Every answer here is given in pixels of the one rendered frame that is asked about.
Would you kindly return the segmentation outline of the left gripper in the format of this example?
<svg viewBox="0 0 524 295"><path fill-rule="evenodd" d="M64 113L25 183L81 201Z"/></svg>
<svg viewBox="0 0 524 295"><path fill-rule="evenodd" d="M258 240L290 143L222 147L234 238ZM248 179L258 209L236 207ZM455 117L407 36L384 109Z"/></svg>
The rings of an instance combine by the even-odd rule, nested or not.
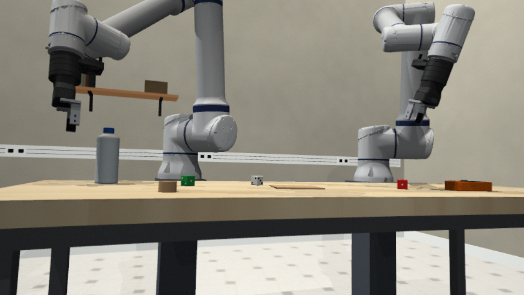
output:
<svg viewBox="0 0 524 295"><path fill-rule="evenodd" d="M432 44L427 55L428 61L421 58L422 54L418 59L413 60L411 66L424 72L414 99L408 100L403 119L410 120L415 103L421 104L415 120L415 123L418 124L422 124L427 108L438 107L441 92L447 84L453 65L457 63L460 53L461 49L454 46Z"/></svg>

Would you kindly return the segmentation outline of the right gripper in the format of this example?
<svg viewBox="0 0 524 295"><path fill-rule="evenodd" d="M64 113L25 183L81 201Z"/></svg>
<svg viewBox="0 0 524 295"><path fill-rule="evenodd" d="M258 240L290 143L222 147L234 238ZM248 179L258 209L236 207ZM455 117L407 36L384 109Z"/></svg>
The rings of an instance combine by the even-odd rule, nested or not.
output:
<svg viewBox="0 0 524 295"><path fill-rule="evenodd" d="M50 55L48 79L53 83L52 106L67 112L66 131L76 132L79 126L81 101L75 100L76 88L81 84L81 73L100 76L104 70L99 60L85 57L85 44L76 37L57 34L45 46Z"/></svg>

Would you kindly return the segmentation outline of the brown cylinder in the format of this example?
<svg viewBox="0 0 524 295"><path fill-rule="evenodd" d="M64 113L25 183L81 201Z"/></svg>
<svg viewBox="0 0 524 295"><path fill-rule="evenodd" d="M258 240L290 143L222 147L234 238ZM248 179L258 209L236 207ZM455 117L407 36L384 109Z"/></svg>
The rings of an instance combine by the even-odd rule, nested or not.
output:
<svg viewBox="0 0 524 295"><path fill-rule="evenodd" d="M177 191L177 181L159 181L158 192L175 193Z"/></svg>

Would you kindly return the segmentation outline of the grey plastic bottle with blue cap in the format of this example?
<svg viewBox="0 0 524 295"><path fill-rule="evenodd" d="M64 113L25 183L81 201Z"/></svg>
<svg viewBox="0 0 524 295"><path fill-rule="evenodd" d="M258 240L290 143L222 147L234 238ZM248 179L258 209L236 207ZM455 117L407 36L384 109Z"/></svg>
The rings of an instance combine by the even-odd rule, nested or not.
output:
<svg viewBox="0 0 524 295"><path fill-rule="evenodd" d="M118 183L119 166L119 136L114 134L114 128L104 127L103 133L96 139L96 184Z"/></svg>

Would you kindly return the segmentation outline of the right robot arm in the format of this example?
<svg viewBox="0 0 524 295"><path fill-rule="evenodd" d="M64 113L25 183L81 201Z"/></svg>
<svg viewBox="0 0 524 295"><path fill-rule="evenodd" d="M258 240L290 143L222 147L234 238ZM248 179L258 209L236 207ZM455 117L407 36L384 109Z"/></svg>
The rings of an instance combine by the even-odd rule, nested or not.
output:
<svg viewBox="0 0 524 295"><path fill-rule="evenodd" d="M163 162L158 179L201 179L198 152L225 152L237 137L237 125L225 99L223 0L145 0L104 21L87 14L78 0L53 0L49 38L64 34L81 40L85 57L123 59L131 36L156 22L194 7L196 102L193 114L164 120ZM177 156L176 156L177 155Z"/></svg>

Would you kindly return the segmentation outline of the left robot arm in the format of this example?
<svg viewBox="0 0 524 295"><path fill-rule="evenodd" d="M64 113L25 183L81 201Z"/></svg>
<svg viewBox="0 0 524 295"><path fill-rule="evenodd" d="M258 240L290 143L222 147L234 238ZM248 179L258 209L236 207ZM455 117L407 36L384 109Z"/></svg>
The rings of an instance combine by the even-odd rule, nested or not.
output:
<svg viewBox="0 0 524 295"><path fill-rule="evenodd" d="M392 183L390 159L429 158L434 132L426 113L422 124L415 123L421 104L415 103L410 120L403 119L408 100L414 99L424 72L411 64L420 54L422 59L428 60L432 44L462 49L474 17L472 7L452 4L445 8L439 23L435 23L433 2L389 5L375 13L373 25L381 33L382 50L401 52L400 114L395 129L390 129L389 125L359 129L354 181Z"/></svg>

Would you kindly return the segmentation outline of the orange digital multimeter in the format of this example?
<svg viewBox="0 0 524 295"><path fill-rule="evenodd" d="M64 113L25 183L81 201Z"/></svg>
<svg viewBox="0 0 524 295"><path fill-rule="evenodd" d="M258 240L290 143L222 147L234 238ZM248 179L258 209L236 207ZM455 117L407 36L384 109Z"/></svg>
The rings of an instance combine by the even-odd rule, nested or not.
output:
<svg viewBox="0 0 524 295"><path fill-rule="evenodd" d="M445 181L445 190L451 191L492 191L492 182Z"/></svg>

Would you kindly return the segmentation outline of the green die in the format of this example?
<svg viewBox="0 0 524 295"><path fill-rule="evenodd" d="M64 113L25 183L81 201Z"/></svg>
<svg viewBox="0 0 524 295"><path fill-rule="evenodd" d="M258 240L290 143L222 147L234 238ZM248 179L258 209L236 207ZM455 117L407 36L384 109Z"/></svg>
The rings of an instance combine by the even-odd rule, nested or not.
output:
<svg viewBox="0 0 524 295"><path fill-rule="evenodd" d="M181 186L194 186L195 176L181 176Z"/></svg>

